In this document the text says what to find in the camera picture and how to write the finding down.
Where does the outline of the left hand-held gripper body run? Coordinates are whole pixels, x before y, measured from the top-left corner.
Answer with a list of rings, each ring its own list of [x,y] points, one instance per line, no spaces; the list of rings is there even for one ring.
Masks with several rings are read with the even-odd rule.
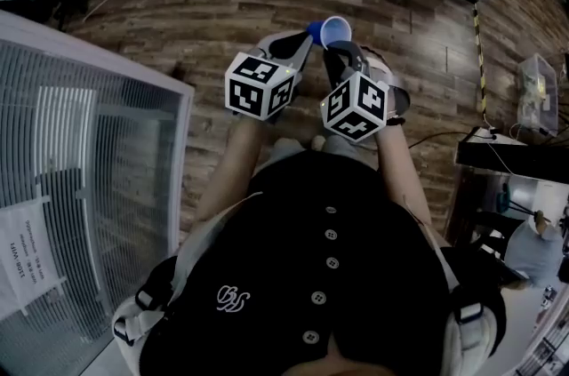
[[[240,52],[225,73],[225,107],[267,121],[290,104],[300,81],[295,68]]]

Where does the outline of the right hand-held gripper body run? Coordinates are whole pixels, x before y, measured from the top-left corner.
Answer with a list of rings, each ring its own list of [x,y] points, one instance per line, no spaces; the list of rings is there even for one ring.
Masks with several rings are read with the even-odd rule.
[[[405,122],[411,98],[402,79],[384,57],[361,48],[365,73],[342,75],[342,82],[321,101],[324,128],[351,142],[360,142],[386,126]]]

